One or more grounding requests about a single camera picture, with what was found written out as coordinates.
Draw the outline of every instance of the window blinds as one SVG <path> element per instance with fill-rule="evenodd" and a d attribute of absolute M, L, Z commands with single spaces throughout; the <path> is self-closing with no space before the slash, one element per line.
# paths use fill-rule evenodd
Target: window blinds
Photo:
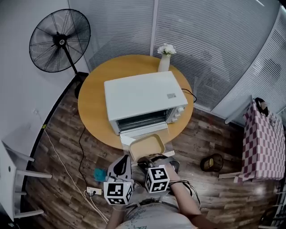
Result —
<path fill-rule="evenodd" d="M 277 17 L 275 0 L 159 0 L 154 56 L 163 43 L 187 78 L 197 104 L 212 110 L 241 78 Z"/>
<path fill-rule="evenodd" d="M 69 0 L 91 26 L 91 40 L 84 54 L 89 70 L 121 55 L 149 55 L 153 0 Z"/>
<path fill-rule="evenodd" d="M 237 98 L 252 95 L 264 99 L 268 108 L 280 112 L 286 107 L 286 12 L 281 8 L 273 31 L 257 59 L 228 95 L 214 109 L 219 114 Z M 235 122 L 244 125 L 241 115 Z"/>

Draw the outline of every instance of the power strip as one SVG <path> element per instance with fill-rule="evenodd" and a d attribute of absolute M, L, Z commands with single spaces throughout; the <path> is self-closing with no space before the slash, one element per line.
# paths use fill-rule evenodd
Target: power strip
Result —
<path fill-rule="evenodd" d="M 102 189 L 87 187 L 86 188 L 86 192 L 89 193 L 89 195 L 101 195 L 102 194 Z"/>

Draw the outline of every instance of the label sticker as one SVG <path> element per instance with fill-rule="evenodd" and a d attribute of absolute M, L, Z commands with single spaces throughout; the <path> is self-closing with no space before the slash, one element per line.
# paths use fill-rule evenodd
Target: label sticker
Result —
<path fill-rule="evenodd" d="M 168 98 L 175 98 L 176 94 L 175 93 L 171 93 L 171 94 L 167 94 Z"/>

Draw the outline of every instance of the fan base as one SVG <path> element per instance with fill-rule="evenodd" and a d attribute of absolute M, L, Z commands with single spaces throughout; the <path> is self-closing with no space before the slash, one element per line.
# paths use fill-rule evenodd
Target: fan base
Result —
<path fill-rule="evenodd" d="M 88 76 L 88 73 L 86 72 L 78 72 L 77 75 L 76 75 L 76 82 L 79 81 L 80 84 L 77 85 L 76 89 L 75 89 L 75 97 L 78 99 L 79 98 L 79 94 L 80 94 L 80 88 L 83 84 L 83 81 L 80 77 L 87 77 Z"/>

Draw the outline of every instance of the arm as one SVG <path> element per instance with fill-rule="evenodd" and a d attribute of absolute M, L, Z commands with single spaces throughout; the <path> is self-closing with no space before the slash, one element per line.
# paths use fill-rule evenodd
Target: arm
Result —
<path fill-rule="evenodd" d="M 175 172 L 171 164 L 165 165 L 171 181 L 179 181 L 180 177 Z M 176 197 L 182 215 L 186 216 L 194 226 L 199 229 L 215 229 L 217 225 L 207 220 L 200 212 L 194 199 L 190 196 L 182 183 L 171 185 L 171 189 Z"/>
<path fill-rule="evenodd" d="M 124 211 L 125 211 L 125 206 L 115 206 L 113 208 L 113 211 L 111 213 L 111 217 L 108 221 L 108 224 L 105 229 L 115 229 L 117 228 L 122 222 L 124 218 Z"/>

